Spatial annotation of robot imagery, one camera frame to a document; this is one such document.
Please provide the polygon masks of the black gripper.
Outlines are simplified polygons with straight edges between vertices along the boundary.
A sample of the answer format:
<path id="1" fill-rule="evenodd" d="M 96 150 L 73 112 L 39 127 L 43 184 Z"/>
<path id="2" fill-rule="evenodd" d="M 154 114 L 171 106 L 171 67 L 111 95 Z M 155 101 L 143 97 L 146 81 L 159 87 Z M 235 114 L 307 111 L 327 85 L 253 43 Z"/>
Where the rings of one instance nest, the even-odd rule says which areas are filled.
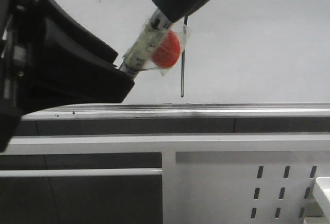
<path id="1" fill-rule="evenodd" d="M 134 81 L 117 56 L 55 0 L 1 0 L 1 152 L 26 114 L 121 103 Z"/>

